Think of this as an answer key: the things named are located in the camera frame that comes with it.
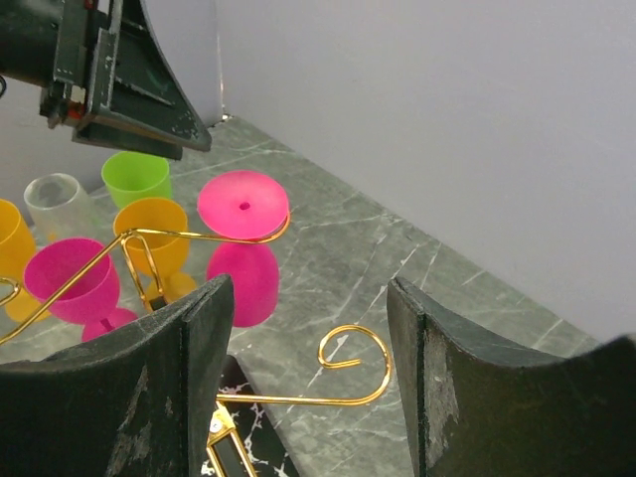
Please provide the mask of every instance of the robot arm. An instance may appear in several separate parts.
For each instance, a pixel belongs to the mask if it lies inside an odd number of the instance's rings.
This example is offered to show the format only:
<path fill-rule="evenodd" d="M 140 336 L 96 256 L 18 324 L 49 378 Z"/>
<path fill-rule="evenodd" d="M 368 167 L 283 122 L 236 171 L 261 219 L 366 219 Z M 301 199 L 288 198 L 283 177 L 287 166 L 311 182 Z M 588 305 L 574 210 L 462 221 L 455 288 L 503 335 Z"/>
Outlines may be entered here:
<path fill-rule="evenodd" d="M 180 159 L 212 137 L 163 57 L 144 0 L 2 0 L 0 75 L 42 88 L 73 141 Z M 6 83 L 0 84 L 0 96 Z"/>

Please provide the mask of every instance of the clear plastic cup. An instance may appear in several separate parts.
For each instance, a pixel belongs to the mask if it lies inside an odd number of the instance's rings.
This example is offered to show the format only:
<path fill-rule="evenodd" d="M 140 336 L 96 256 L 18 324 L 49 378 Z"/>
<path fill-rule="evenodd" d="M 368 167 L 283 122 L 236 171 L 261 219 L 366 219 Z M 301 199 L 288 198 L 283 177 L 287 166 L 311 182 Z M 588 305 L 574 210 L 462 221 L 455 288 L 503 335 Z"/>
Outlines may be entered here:
<path fill-rule="evenodd" d="M 27 186 L 24 201 L 46 241 L 96 238 L 94 204 L 75 177 L 62 173 L 40 177 Z"/>

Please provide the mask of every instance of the gold wire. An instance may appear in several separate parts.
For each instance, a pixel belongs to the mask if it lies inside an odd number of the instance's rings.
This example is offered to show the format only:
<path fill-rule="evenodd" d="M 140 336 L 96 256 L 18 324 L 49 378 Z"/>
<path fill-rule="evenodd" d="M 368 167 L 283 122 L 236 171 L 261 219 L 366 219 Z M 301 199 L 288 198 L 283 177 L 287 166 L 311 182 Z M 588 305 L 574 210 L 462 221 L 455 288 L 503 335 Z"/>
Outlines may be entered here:
<path fill-rule="evenodd" d="M 132 260 L 130 259 L 130 255 L 128 254 L 127 249 L 125 247 L 127 242 L 133 238 L 140 239 L 142 244 L 144 245 L 146 258 L 148 259 L 148 262 L 150 264 L 150 269 L 153 274 L 152 279 L 155 281 L 157 285 L 157 290 L 159 290 L 161 296 L 163 296 L 163 286 L 161 285 L 161 278 L 159 278 L 159 273 L 157 273 L 157 266 L 155 264 L 154 258 L 152 257 L 152 253 L 150 252 L 150 248 L 148 247 L 148 243 L 146 242 L 145 238 L 141 234 L 168 236 L 168 237 L 181 237 L 183 239 L 227 241 L 231 243 L 256 244 L 256 243 L 269 243 L 273 240 L 280 238 L 287 231 L 290 224 L 291 224 L 291 215 L 288 214 L 287 218 L 285 219 L 285 222 L 280 227 L 280 229 L 278 229 L 278 231 L 276 231 L 274 234 L 268 237 L 254 239 L 254 240 L 238 240 L 235 238 L 229 238 L 229 237 L 213 235 L 213 234 L 198 234 L 196 232 L 156 231 L 152 229 L 130 229 L 128 231 L 125 231 L 119 234 L 111 243 L 105 246 L 101 250 L 101 252 L 98 253 L 91 261 L 89 261 L 84 267 L 82 267 L 75 275 L 69 278 L 69 280 L 67 280 L 67 282 L 58 289 L 58 291 L 56 291 L 53 295 L 51 295 L 48 300 L 46 300 L 42 305 L 40 305 L 40 307 L 29 318 L 27 318 L 25 321 L 20 323 L 16 328 L 14 328 L 9 333 L 4 335 L 2 338 L 0 338 L 0 346 L 14 339 L 16 336 L 18 336 L 20 333 L 26 330 L 29 326 L 35 323 L 35 321 L 43 313 L 49 310 L 49 307 L 58 298 L 64 295 L 91 268 L 93 268 L 102 258 L 104 258 L 108 253 L 110 253 L 111 250 L 113 250 L 118 244 L 121 244 L 121 243 L 123 243 L 123 250 L 124 250 L 124 257 L 126 259 L 126 265 L 128 267 L 128 271 L 130 272 L 132 276 L 135 287 L 137 288 L 137 293 L 139 293 L 139 297 L 144 301 L 144 303 L 146 303 L 147 297 L 145 296 L 143 287 L 141 286 L 139 275 L 137 274 L 137 271 L 135 270 L 132 264 Z M 9 284 L 15 283 L 14 280 L 11 280 L 9 278 L 0 277 L 0 279 L 2 279 L 3 283 L 9 283 Z M 9 296 L 2 298 L 2 300 L 0 300 L 0 303 L 3 305 L 8 303 L 9 301 L 14 299 L 18 295 L 19 291 L 20 291 L 20 288 L 18 288 L 18 292 L 15 291 L 15 285 L 14 285 L 14 291 Z"/>
<path fill-rule="evenodd" d="M 280 238 L 289 228 L 291 223 L 291 215 L 287 215 L 285 222 L 280 227 L 278 231 L 274 234 L 261 239 L 254 240 L 239 240 L 234 238 L 228 238 L 224 236 L 212 235 L 212 234 L 198 234 L 194 232 L 174 232 L 174 231 L 158 231 L 153 229 L 130 229 L 119 234 L 111 243 L 105 246 L 93 259 L 91 259 L 82 269 L 80 269 L 75 275 L 73 275 L 67 282 L 62 285 L 53 295 L 49 297 L 42 305 L 24 322 L 18 325 L 15 329 L 4 335 L 0 338 L 0 346 L 12 340 L 24 330 L 26 330 L 29 326 L 31 326 L 43 313 L 45 313 L 49 307 L 59 299 L 64 293 L 66 293 L 73 285 L 75 285 L 91 268 L 93 268 L 102 258 L 104 258 L 108 253 L 110 253 L 118 244 L 121 245 L 121 249 L 124 255 L 124 259 L 126 261 L 126 266 L 128 267 L 128 271 L 130 272 L 130 276 L 132 281 L 137 289 L 137 293 L 139 294 L 139 298 L 141 298 L 144 304 L 147 304 L 148 297 L 145 295 L 143 290 L 143 285 L 139 278 L 139 274 L 135 269 L 132 259 L 130 258 L 130 253 L 128 251 L 128 242 L 131 239 L 138 239 L 141 241 L 144 254 L 146 259 L 148 260 L 148 265 L 150 267 L 152 273 L 152 279 L 154 280 L 157 291 L 160 296 L 164 295 L 164 288 L 161 282 L 161 278 L 157 269 L 157 264 L 152 255 L 150 247 L 146 238 L 143 235 L 156 235 L 156 236 L 167 236 L 167 237 L 176 237 L 182 239 L 198 239 L 198 240 L 209 240 L 209 241 L 225 241 L 231 243 L 244 243 L 244 244 L 255 244 L 255 243 L 268 243 Z M 7 296 L 0 299 L 0 306 L 7 304 L 9 301 L 13 300 L 22 289 L 21 283 L 16 280 L 12 280 L 10 278 L 1 277 L 0 283 L 6 283 L 13 287 L 11 293 Z M 217 399 L 220 402 L 246 402 L 246 403 L 269 403 L 269 404 L 299 404 L 299 405 L 334 405 L 334 406 L 357 406 L 364 405 L 372 402 L 373 400 L 379 398 L 384 391 L 387 389 L 389 382 L 391 381 L 391 374 L 393 371 L 393 365 L 391 361 L 391 355 L 389 352 L 389 348 L 385 344 L 385 342 L 373 331 L 369 330 L 360 325 L 342 325 L 334 328 L 329 333 L 327 333 L 323 339 L 320 341 L 318 345 L 318 362 L 320 366 L 322 366 L 326 370 L 340 370 L 345 368 L 351 368 L 354 366 L 359 366 L 362 364 L 362 360 L 354 359 L 340 362 L 330 362 L 327 358 L 325 358 L 325 348 L 329 341 L 334 338 L 336 335 L 341 333 L 345 333 L 348 331 L 359 332 L 370 337 L 374 342 L 380 347 L 383 357 L 385 359 L 385 375 L 382 379 L 380 386 L 365 397 L 358 398 L 341 398 L 341 397 L 279 397 L 279 396 L 260 396 L 260 395 L 227 395 L 223 393 L 217 394 Z M 255 470 L 253 469 L 251 462 L 247 458 L 247 452 L 242 444 L 238 433 L 234 429 L 230 436 L 232 438 L 233 444 L 235 445 L 241 460 L 243 461 L 243 465 L 245 466 L 248 475 L 255 476 Z M 215 473 L 219 477 L 223 477 L 224 471 L 219 461 L 216 452 L 212 448 L 212 445 L 208 445 L 206 447 L 208 457 L 210 458 L 210 462 L 215 470 Z"/>
<path fill-rule="evenodd" d="M 11 287 L 13 288 L 11 290 L 11 293 L 0 300 L 0 306 L 4 306 L 11 300 L 13 300 L 16 296 L 18 296 L 20 290 L 22 289 L 22 285 L 18 281 L 12 280 L 11 278 L 5 278 L 4 276 L 0 276 L 0 283 L 11 285 Z"/>
<path fill-rule="evenodd" d="M 299 404 L 299 405 L 336 405 L 338 407 L 365 405 L 379 398 L 383 392 L 387 389 L 389 382 L 391 381 L 391 374 L 393 371 L 393 364 L 391 361 L 391 354 L 387 344 L 373 331 L 360 325 L 341 325 L 325 335 L 320 340 L 318 346 L 318 362 L 326 370 L 341 370 L 344 368 L 351 368 L 362 364 L 362 360 L 348 360 L 331 363 L 325 359 L 325 347 L 329 341 L 336 335 L 345 333 L 347 331 L 356 331 L 363 333 L 373 339 L 382 351 L 383 358 L 385 359 L 385 375 L 380 383 L 380 386 L 371 394 L 365 397 L 357 398 L 341 398 L 341 397 L 277 397 L 277 396 L 258 396 L 258 395 L 225 395 L 223 393 L 217 394 L 217 399 L 221 402 L 258 402 L 263 404 Z"/>

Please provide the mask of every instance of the gold hook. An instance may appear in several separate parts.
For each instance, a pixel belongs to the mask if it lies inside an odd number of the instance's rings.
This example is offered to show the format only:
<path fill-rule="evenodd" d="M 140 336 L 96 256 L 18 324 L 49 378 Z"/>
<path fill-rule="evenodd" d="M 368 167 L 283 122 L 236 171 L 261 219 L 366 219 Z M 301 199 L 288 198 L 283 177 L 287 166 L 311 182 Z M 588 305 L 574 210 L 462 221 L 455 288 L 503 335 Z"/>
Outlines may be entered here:
<path fill-rule="evenodd" d="M 4 345 L 8 341 L 14 339 L 24 330 L 26 330 L 29 326 L 31 326 L 35 321 L 47 310 L 49 307 L 62 295 L 64 295 L 73 285 L 75 285 L 91 268 L 93 268 L 102 258 L 104 258 L 108 253 L 110 253 L 116 246 L 122 244 L 124 257 L 126 259 L 126 265 L 128 266 L 128 271 L 131 274 L 132 280 L 137 288 L 137 293 L 139 293 L 139 297 L 146 302 L 146 296 L 141 286 L 141 282 L 139 280 L 139 275 L 137 271 L 134 269 L 132 265 L 132 261 L 130 260 L 130 255 L 127 252 L 125 244 L 132 238 L 140 239 L 142 244 L 144 245 L 144 251 L 146 253 L 146 257 L 148 258 L 148 262 L 150 264 L 150 269 L 153 274 L 153 279 L 157 284 L 157 289 L 163 295 L 163 287 L 161 286 L 161 279 L 159 278 L 159 273 L 157 272 L 157 266 L 150 252 L 150 248 L 148 247 L 148 243 L 142 234 L 149 235 L 157 235 L 157 236 L 168 236 L 168 237 L 180 237 L 183 239 L 196 239 L 196 240 L 208 240 L 208 241 L 228 241 L 231 243 L 244 243 L 244 244 L 257 244 L 257 243 L 269 243 L 280 238 L 289 228 L 291 224 L 291 214 L 288 214 L 283 225 L 273 233 L 272 235 L 265 238 L 258 238 L 254 240 L 238 240 L 235 238 L 228 238 L 224 236 L 218 236 L 213 234 L 198 234 L 196 232 L 174 232 L 174 231 L 156 231 L 153 229 L 131 229 L 129 231 L 123 232 L 119 234 L 111 243 L 105 246 L 100 253 L 98 253 L 95 257 L 93 257 L 84 267 L 82 267 L 75 275 L 67 280 L 67 282 L 62 285 L 53 295 L 49 297 L 40 307 L 25 321 L 20 323 L 16 328 L 11 330 L 9 333 L 0 338 L 0 346 Z M 21 284 L 16 284 L 15 280 L 10 278 L 5 278 L 0 276 L 0 282 L 8 283 L 13 285 L 14 290 L 8 296 L 2 298 L 0 300 L 0 306 L 7 304 L 9 301 L 13 300 L 21 289 Z"/>
<path fill-rule="evenodd" d="M 299 404 L 299 405 L 336 405 L 336 406 L 355 406 L 364 405 L 379 398 L 383 392 L 387 389 L 389 382 L 391 381 L 392 373 L 392 361 L 389 348 L 384 341 L 373 331 L 360 325 L 342 325 L 334 328 L 325 337 L 320 340 L 318 346 L 318 362 L 326 370 L 341 370 L 344 368 L 351 368 L 358 366 L 362 363 L 362 360 L 348 360 L 331 363 L 325 359 L 325 347 L 327 343 L 336 335 L 347 331 L 357 331 L 369 336 L 382 350 L 383 357 L 385 358 L 385 376 L 382 379 L 380 386 L 371 394 L 365 397 L 358 398 L 340 398 L 340 397 L 277 397 L 277 396 L 259 396 L 259 395 L 224 395 L 217 394 L 217 399 L 221 402 L 258 402 L 265 404 Z"/>

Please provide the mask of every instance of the green plastic cup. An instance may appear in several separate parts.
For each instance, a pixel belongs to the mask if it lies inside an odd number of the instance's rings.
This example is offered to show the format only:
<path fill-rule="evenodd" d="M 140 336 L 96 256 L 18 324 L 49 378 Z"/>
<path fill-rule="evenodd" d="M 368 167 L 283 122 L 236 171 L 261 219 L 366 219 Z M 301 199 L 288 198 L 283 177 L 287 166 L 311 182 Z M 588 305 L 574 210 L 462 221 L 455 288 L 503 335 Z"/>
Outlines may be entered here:
<path fill-rule="evenodd" d="M 101 179 L 119 209 L 147 197 L 172 199 L 170 166 L 164 157 L 118 152 L 101 168 Z"/>

